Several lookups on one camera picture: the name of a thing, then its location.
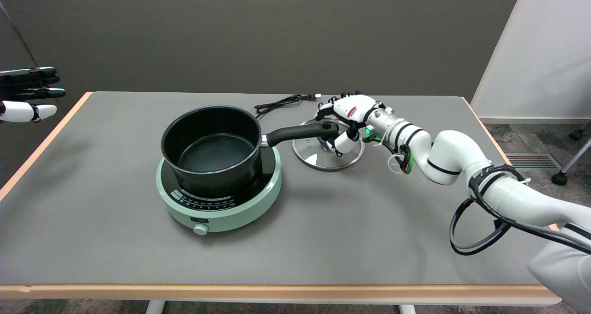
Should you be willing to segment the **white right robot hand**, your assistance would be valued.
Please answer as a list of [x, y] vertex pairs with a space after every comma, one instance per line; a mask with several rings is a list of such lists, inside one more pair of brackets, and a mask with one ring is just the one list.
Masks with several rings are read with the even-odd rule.
[[377, 109], [385, 109], [381, 101], [363, 94], [342, 95], [331, 98], [326, 104], [321, 104], [314, 115], [316, 121], [333, 115], [348, 125], [348, 129], [341, 134], [334, 134], [326, 139], [327, 147], [336, 154], [350, 152], [360, 141], [359, 129], [367, 126], [370, 114]]

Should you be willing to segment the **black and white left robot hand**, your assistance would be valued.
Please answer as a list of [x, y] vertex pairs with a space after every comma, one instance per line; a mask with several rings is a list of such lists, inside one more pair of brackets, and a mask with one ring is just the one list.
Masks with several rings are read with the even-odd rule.
[[0, 73], [0, 120], [13, 123], [38, 123], [56, 114], [55, 104], [30, 101], [65, 97], [62, 88], [52, 88], [60, 77], [53, 66], [23, 68]]

